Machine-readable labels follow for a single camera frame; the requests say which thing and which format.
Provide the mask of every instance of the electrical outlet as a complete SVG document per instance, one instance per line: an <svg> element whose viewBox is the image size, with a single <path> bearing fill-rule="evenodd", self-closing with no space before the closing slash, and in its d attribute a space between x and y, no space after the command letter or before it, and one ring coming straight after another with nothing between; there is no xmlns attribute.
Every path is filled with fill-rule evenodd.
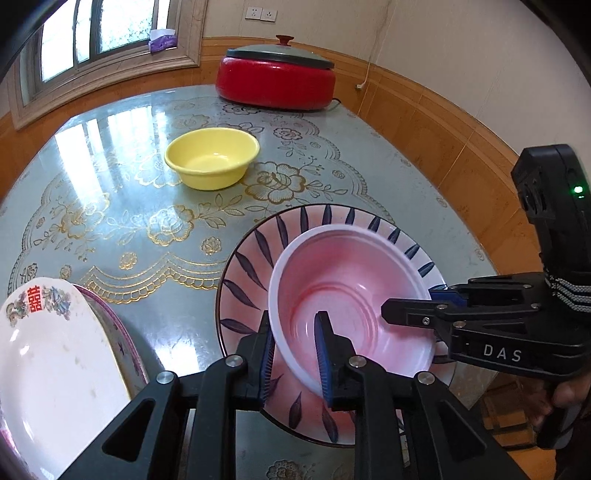
<svg viewBox="0 0 591 480"><path fill-rule="evenodd" d="M260 20L262 15L261 7L247 7L244 18L247 20Z"/></svg>
<svg viewBox="0 0 591 480"><path fill-rule="evenodd" d="M261 20L263 22L274 22L277 19L277 10L262 9Z"/></svg>

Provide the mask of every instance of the yellow plastic bowl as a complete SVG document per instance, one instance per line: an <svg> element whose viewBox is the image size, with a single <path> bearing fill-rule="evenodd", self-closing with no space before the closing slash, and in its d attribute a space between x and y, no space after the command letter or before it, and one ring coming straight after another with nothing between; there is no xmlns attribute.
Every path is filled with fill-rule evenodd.
<svg viewBox="0 0 591 480"><path fill-rule="evenodd" d="M197 190L234 185L260 150L251 134L233 128L203 128L178 137L166 149L167 165Z"/></svg>

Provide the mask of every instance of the hand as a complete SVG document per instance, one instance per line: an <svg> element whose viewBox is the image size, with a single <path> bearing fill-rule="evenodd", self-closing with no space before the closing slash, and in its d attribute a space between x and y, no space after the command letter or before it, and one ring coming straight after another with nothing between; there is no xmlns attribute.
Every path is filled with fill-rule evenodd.
<svg viewBox="0 0 591 480"><path fill-rule="evenodd" d="M525 415L530 423L538 428L546 416L552 413L554 407L568 408L585 401L591 387L591 372L559 384L552 398L548 395L543 380L520 377L518 384Z"/></svg>

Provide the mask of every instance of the red electric hot pot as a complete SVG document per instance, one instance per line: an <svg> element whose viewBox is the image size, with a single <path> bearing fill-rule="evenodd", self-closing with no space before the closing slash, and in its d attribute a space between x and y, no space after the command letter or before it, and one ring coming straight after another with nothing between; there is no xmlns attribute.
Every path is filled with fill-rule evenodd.
<svg viewBox="0 0 591 480"><path fill-rule="evenodd" d="M335 64L288 45L231 48L217 73L218 94L232 102L286 110L319 110L335 91Z"/></svg>

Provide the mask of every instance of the wooden wall panel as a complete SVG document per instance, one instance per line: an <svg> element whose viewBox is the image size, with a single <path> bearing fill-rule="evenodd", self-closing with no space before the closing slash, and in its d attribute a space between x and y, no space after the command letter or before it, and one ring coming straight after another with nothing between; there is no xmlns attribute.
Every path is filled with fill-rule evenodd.
<svg viewBox="0 0 591 480"><path fill-rule="evenodd" d="M451 135L437 118L419 109L398 129L392 143L436 187L439 187L465 145L465 141Z"/></svg>
<svg viewBox="0 0 591 480"><path fill-rule="evenodd" d="M162 72L108 86L50 112L15 131L10 115L0 119L0 196L71 117L122 98L156 90L215 82L228 48L273 40L204 38L199 68ZM500 138L445 98L407 78L323 48L294 44L330 59L335 96L405 154L442 192L502 273L539 270L535 232L519 209L510 172L517 160Z"/></svg>
<svg viewBox="0 0 591 480"><path fill-rule="evenodd" d="M519 208L517 196L468 146L439 190L480 241L499 231Z"/></svg>

